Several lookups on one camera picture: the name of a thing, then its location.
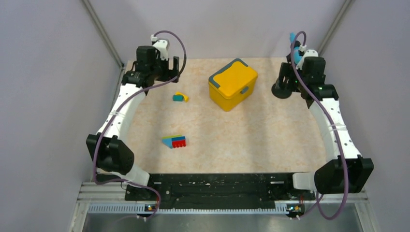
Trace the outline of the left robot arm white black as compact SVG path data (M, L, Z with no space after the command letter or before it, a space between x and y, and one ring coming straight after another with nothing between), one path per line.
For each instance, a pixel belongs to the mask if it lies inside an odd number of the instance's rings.
M126 144L126 137L137 107L149 90L156 88L155 81L164 86L177 82L179 57L173 58L169 68L169 46L143 45L136 49L136 61L124 73L118 97L106 121L96 134L89 134L86 145L93 161L93 181L97 184L128 182L137 186L137 194L151 199L155 187L149 183L150 174L134 163L134 153Z

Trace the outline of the colourful card pack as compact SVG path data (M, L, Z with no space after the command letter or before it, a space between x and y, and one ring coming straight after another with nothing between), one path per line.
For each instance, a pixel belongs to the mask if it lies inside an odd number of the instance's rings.
M163 137L161 139L161 141L164 145L166 145L170 149L181 148L181 147L185 147L187 145L186 144L186 137L182 136L182 135Z

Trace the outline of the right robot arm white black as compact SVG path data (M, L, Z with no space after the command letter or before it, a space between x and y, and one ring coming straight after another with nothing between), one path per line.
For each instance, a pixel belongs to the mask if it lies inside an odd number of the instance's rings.
M280 99L301 94L317 122L327 155L326 164L316 171L293 174L293 180L283 186L289 199L297 199L303 190L339 194L345 185L349 193L359 193L374 170L372 159L363 158L349 135L336 88L324 82L325 65L322 57L308 57L295 73L290 61L283 62L272 86L272 93Z

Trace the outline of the yellow plastic medicine box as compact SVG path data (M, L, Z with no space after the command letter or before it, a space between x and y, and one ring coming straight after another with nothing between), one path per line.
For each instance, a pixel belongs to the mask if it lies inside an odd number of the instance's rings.
M208 78L210 99L229 112L253 93L258 73L235 58Z

